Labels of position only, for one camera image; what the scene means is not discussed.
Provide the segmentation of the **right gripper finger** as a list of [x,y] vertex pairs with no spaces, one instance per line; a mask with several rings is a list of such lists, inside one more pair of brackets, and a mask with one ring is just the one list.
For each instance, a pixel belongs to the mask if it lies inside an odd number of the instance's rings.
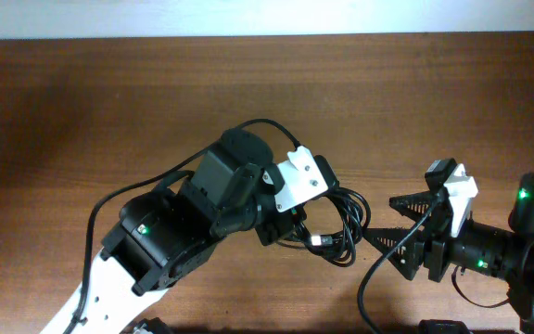
[[419,221],[434,203],[436,196],[430,191],[402,195],[389,199],[389,207],[401,216],[405,216],[414,222]]
[[[407,228],[372,228],[365,234],[365,239],[381,253],[390,251],[399,241],[404,239]],[[423,262],[423,233],[416,230],[388,260],[408,280],[413,280]]]

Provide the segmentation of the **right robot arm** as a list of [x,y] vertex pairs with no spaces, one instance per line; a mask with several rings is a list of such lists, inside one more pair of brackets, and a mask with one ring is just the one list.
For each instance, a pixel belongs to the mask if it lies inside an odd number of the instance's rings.
[[521,178],[508,229],[474,220],[470,202],[474,179],[463,173],[427,178],[426,192],[390,199],[391,208],[414,221],[411,228],[373,228],[366,240],[380,251],[373,267],[389,261],[407,279],[420,267],[440,281],[448,267],[471,270],[503,280],[506,303],[520,319],[524,333],[534,333],[534,173]]

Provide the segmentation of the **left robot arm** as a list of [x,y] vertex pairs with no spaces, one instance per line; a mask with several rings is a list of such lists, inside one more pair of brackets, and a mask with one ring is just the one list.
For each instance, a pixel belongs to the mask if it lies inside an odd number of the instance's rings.
[[228,236],[253,230],[262,245],[287,237],[307,201],[328,189],[311,151],[295,144],[277,163],[270,147],[228,129],[181,164],[150,180],[122,208],[102,248],[85,252],[83,281],[45,333],[120,333],[179,280],[206,263]]

